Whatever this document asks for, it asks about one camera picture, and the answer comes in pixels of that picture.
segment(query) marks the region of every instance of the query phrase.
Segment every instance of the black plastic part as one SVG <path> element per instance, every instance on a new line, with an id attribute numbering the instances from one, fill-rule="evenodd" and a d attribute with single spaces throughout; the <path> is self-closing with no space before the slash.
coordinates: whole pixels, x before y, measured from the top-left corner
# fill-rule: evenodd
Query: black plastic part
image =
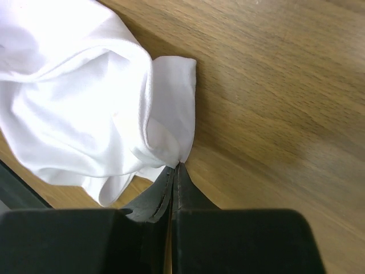
<path id="1" fill-rule="evenodd" d="M 1 273 L 143 270 L 142 229 L 114 209 L 9 211 L 0 218 Z"/>
<path id="2" fill-rule="evenodd" d="M 10 209 L 51 208 L 2 161 L 0 161 L 0 200 Z"/>
<path id="3" fill-rule="evenodd" d="M 324 273 L 305 219 L 289 210 L 218 209 L 186 168 L 166 168 L 120 210 L 33 210 L 0 217 L 2 273 Z"/>
<path id="4" fill-rule="evenodd" d="M 291 210 L 180 211 L 175 273 L 325 273 L 306 220 Z"/>

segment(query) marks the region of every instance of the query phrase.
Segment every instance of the wood grain surface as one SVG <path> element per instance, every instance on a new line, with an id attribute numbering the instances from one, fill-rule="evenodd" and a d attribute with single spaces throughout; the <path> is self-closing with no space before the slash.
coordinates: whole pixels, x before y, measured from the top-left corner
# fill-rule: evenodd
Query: wood grain surface
<path id="1" fill-rule="evenodd" d="M 198 60 L 187 166 L 222 208 L 292 208 L 328 273 L 365 273 L 365 2 L 103 0 L 153 58 Z M 0 157 L 57 208 L 95 207 Z M 114 205 L 148 187 L 135 180 Z"/>

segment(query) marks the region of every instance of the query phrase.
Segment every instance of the white fabric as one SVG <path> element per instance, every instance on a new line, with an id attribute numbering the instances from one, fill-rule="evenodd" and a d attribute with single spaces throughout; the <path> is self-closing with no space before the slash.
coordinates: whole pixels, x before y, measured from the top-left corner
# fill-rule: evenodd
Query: white fabric
<path id="1" fill-rule="evenodd" d="M 152 61 L 95 1 L 0 1 L 1 130 L 30 171 L 81 186 L 102 206 L 135 174 L 155 180 L 186 161 L 195 66 Z"/>

